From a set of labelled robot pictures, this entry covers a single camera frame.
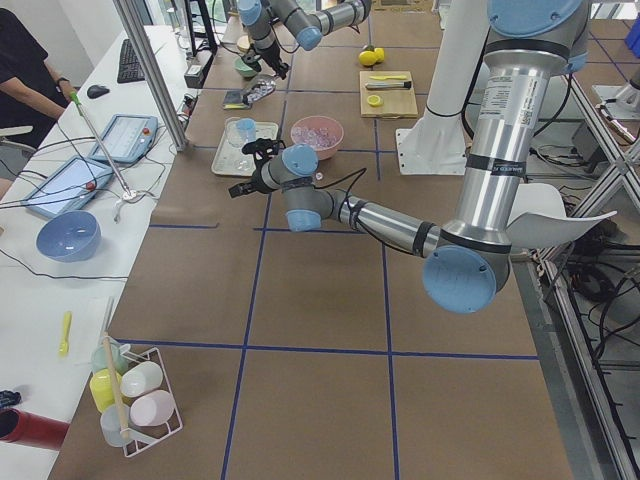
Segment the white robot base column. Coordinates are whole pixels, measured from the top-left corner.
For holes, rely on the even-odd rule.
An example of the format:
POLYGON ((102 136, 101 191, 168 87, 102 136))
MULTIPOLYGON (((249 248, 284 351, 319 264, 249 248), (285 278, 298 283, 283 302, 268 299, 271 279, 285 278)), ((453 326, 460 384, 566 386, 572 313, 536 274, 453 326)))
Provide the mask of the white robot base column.
POLYGON ((450 5, 423 116, 396 131, 403 175, 462 175, 466 142, 462 111, 474 87, 476 66, 489 31, 487 3, 456 0, 450 5))

